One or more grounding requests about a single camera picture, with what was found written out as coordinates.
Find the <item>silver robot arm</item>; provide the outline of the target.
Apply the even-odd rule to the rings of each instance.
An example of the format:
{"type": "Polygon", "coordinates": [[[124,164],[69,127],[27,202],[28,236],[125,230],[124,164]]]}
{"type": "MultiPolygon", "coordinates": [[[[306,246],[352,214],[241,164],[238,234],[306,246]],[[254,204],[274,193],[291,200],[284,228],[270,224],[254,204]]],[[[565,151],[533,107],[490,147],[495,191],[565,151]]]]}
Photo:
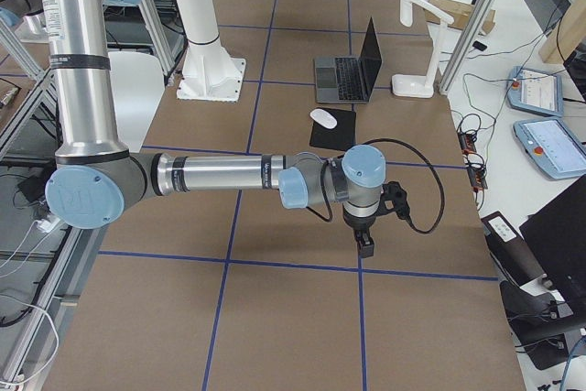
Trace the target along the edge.
{"type": "Polygon", "coordinates": [[[309,154],[171,157],[132,154],[118,135],[106,46],[104,0],[41,0],[56,80],[62,142],[45,188],[51,211],[79,229],[117,220],[143,199],[192,190],[277,190],[284,207],[338,202],[358,253],[369,257],[385,158],[358,145],[340,159],[309,154]]]}

